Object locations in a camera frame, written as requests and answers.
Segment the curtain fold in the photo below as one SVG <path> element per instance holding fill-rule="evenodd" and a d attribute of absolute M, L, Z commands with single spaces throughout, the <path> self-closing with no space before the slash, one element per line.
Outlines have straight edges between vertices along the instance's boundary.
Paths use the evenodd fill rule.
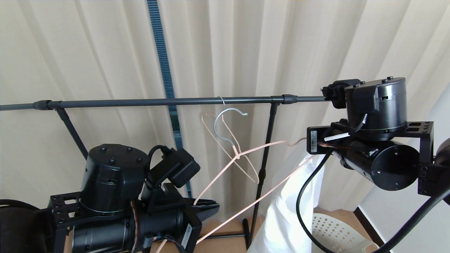
<path fill-rule="evenodd" d="M 450 80 L 448 0 L 164 0 L 158 6 L 176 97 L 320 95 L 335 80 L 401 76 L 414 121 L 425 118 Z M 148 13 L 143 0 L 1 1 L 1 103 L 165 97 Z M 270 105 L 233 106 L 248 113 L 225 115 L 241 149 L 264 144 Z M 223 108 L 177 108 L 183 146 L 202 168 L 191 181 L 194 195 L 230 160 L 200 120 Z M 101 143 L 144 151 L 175 146 L 166 107 L 67 112 L 88 149 Z M 326 102 L 280 105 L 272 140 L 292 143 L 307 127 L 342 117 L 345 110 Z M 204 120 L 212 130 L 214 118 Z M 84 160 L 55 112 L 2 112 L 0 121 L 2 198 L 44 207 L 50 194 L 79 190 Z M 218 131 L 229 137 L 221 123 Z M 292 151 L 270 148 L 263 192 L 278 183 L 274 175 Z M 249 155 L 257 169 L 262 154 Z M 246 160 L 237 162 L 255 178 Z M 232 166 L 204 198 L 219 202 L 227 217 L 250 203 L 256 188 Z M 319 206 L 353 210 L 371 188 L 332 158 Z"/>
<path fill-rule="evenodd" d="M 0 24 L 2 104 L 165 97 L 144 1 L 2 1 Z M 175 146 L 166 107 L 67 113 L 88 150 Z M 51 194 L 80 190 L 85 161 L 56 112 L 0 119 L 2 198 L 43 208 Z"/>

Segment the perforated basket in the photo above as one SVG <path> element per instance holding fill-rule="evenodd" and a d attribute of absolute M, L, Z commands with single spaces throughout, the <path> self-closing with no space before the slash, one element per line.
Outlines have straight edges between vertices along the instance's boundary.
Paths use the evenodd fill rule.
<path fill-rule="evenodd" d="M 368 247 L 375 243 L 364 238 L 348 224 L 325 214 L 315 213 L 312 222 L 312 235 L 323 246 L 337 253 L 368 253 Z M 314 243 L 312 253 L 322 253 Z"/>

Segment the baseboard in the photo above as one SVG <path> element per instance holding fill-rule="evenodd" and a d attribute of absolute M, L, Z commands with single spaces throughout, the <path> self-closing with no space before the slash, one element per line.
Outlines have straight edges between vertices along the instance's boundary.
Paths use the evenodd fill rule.
<path fill-rule="evenodd" d="M 381 239 L 377 231 L 374 229 L 372 224 L 369 222 L 369 220 L 366 218 L 366 216 L 363 214 L 361 209 L 357 208 L 353 213 L 355 214 L 356 218 L 360 221 L 361 225 L 366 230 L 367 234 L 369 234 L 372 241 L 380 247 L 383 246 L 384 245 L 383 240 Z"/>

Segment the brown floor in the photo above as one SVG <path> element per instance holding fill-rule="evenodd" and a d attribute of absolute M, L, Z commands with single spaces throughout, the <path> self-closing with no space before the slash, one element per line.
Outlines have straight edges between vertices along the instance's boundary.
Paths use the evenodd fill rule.
<path fill-rule="evenodd" d="M 358 221 L 353 212 L 337 210 L 333 212 L 325 211 L 319 208 L 316 208 L 314 212 L 323 213 L 329 216 L 332 216 L 336 219 L 339 219 L 351 227 L 353 227 L 356 231 L 358 231 L 362 236 L 370 240 L 370 236 L 364 230 L 361 223 Z M 260 228 L 262 222 L 262 217 L 258 217 L 256 220 L 256 231 Z M 220 223 L 217 221 L 211 221 L 202 229 L 202 235 L 207 233 L 208 231 L 215 228 Z M 214 235 L 220 234 L 230 234 L 230 233 L 242 233 L 242 224 L 239 220 L 232 220 L 227 225 L 220 228 Z M 152 247 L 151 253 L 155 253 L 159 244 L 155 244 Z M 222 238 L 222 239 L 206 239 L 203 242 L 199 243 L 195 248 L 195 253 L 245 253 L 247 250 L 245 248 L 245 242 L 243 237 L 235 237 L 235 238 Z M 163 248 L 161 253 L 178 253 L 178 250 L 172 243 L 167 243 Z"/>

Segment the clothing rack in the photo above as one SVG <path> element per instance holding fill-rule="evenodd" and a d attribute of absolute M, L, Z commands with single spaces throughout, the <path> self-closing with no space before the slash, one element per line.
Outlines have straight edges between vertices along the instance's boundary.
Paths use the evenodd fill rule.
<path fill-rule="evenodd" d="M 85 159 L 87 159 L 88 151 L 81 141 L 75 127 L 73 126 L 69 115 L 65 108 L 90 108 L 90 107 L 125 107 L 125 106 L 156 106 L 156 105 L 202 105 L 202 104 L 271 104 L 269 122 L 267 124 L 267 134 L 265 143 L 270 143 L 272 139 L 272 132 L 275 124 L 275 116 L 278 106 L 281 104 L 294 104 L 299 102 L 323 102 L 322 96 L 296 96 L 284 94 L 281 96 L 266 96 L 266 97 L 214 97 L 214 98 L 166 98 L 166 99 L 110 99 L 110 100 L 80 100 L 80 101 L 51 101 L 41 100 L 29 104 L 7 104 L 0 105 L 0 111 L 12 110 L 55 110 L 61 120 L 64 122 L 67 130 L 75 141 L 78 149 Z M 256 191 L 256 198 L 261 197 L 262 186 L 266 178 L 266 164 L 269 156 L 269 147 L 264 148 L 262 156 L 261 168 L 258 173 L 259 184 Z M 244 219 L 242 222 L 244 233 L 229 234 L 229 235 L 211 235 L 208 239 L 227 238 L 244 236 L 245 245 L 247 249 L 252 243 L 252 238 L 255 233 L 255 224 L 259 209 L 259 202 L 256 203 L 253 209 L 252 226 L 249 227 L 248 220 Z"/>

